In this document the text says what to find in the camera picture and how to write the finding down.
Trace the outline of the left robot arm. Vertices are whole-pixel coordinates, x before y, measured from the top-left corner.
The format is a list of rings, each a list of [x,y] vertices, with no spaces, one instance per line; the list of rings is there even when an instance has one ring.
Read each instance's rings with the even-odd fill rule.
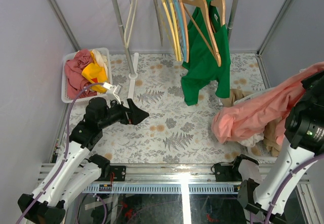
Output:
[[[117,100],[109,103],[102,97],[89,100],[83,119],[67,131],[64,153],[31,194],[22,194],[18,206],[23,218],[32,223],[61,223],[66,210],[92,182],[111,176],[110,161],[89,153],[103,137],[103,129],[115,123],[137,125],[149,117],[132,99],[125,107]]]

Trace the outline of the salmon pink t shirt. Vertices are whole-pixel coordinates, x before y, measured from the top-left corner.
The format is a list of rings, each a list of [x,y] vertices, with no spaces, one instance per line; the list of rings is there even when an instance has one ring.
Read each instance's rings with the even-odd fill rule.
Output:
[[[255,98],[223,108],[213,119],[211,130],[220,143],[240,142],[264,131],[265,126],[281,119],[276,126],[276,142],[284,140],[285,120],[305,93],[301,81],[323,71],[323,62],[311,65],[270,91]]]

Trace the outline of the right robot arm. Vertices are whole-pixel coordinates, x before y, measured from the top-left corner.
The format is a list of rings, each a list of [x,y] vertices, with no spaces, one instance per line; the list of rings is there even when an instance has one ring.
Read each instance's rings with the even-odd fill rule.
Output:
[[[302,81],[303,97],[285,121],[283,149],[265,179],[256,160],[241,154],[231,176],[242,181],[238,201],[250,213],[265,215],[264,223],[286,223],[284,208],[291,192],[307,171],[323,159],[323,72]]]

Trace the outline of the white garment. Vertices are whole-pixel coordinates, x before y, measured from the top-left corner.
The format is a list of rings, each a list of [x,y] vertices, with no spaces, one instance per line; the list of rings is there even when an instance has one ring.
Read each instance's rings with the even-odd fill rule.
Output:
[[[239,143],[245,147],[252,148],[255,146],[256,143],[262,141],[264,139],[263,133],[257,133],[253,136],[249,137],[248,139],[239,141]]]

